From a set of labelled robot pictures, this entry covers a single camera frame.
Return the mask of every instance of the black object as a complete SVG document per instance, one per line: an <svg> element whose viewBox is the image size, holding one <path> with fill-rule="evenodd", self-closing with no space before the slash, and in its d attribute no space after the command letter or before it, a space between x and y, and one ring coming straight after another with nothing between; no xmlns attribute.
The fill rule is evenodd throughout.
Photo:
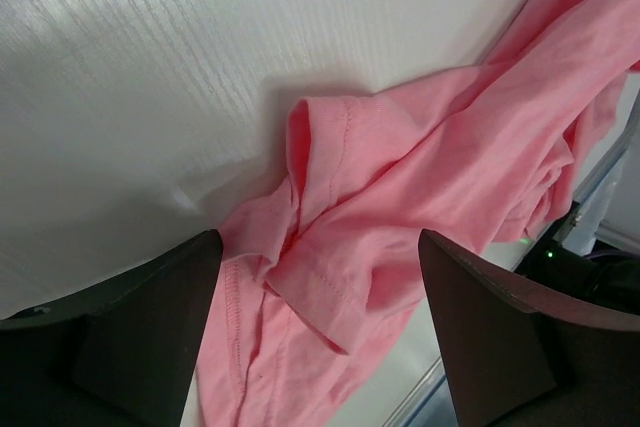
<svg viewBox="0 0 640 427"><path fill-rule="evenodd" d="M205 232L0 322L0 425L178 426L221 256Z"/></svg>
<svg viewBox="0 0 640 427"><path fill-rule="evenodd" d="M503 270L444 237L419 243L462 427L640 425L640 317Z"/></svg>

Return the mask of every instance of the pink cloth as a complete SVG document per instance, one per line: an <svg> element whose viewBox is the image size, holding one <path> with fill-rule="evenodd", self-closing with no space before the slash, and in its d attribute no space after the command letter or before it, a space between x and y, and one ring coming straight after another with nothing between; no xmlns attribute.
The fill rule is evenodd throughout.
<svg viewBox="0 0 640 427"><path fill-rule="evenodd" d="M290 114L288 177L221 229L209 426L320 426L424 298L417 239L481 252L567 211L640 59L640 0L529 0L479 66Z"/></svg>

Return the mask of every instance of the pink fabric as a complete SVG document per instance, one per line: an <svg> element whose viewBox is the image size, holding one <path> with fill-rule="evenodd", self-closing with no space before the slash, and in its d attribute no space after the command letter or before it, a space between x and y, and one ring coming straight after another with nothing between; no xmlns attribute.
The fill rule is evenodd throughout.
<svg viewBox="0 0 640 427"><path fill-rule="evenodd" d="M529 0L482 65L290 114L288 177L221 229L209 426L320 426L424 298L421 229L481 252L567 211L640 59L640 0Z"/></svg>

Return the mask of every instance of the cloth fold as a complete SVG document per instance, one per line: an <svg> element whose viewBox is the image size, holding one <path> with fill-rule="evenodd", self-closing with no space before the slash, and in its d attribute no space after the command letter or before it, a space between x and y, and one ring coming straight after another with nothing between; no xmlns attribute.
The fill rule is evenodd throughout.
<svg viewBox="0 0 640 427"><path fill-rule="evenodd" d="M563 215L639 59L640 0L529 0L481 65L301 100L287 178L221 228L207 425L323 425L424 298L421 229L479 253Z"/></svg>

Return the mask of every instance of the crumpled cloth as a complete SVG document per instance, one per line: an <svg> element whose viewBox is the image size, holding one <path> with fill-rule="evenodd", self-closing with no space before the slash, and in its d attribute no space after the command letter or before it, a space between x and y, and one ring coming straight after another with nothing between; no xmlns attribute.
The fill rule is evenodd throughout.
<svg viewBox="0 0 640 427"><path fill-rule="evenodd" d="M220 229L207 425L327 422L425 296L421 229L481 252L567 212L638 59L640 0L528 0L481 65L301 100L287 178Z"/></svg>

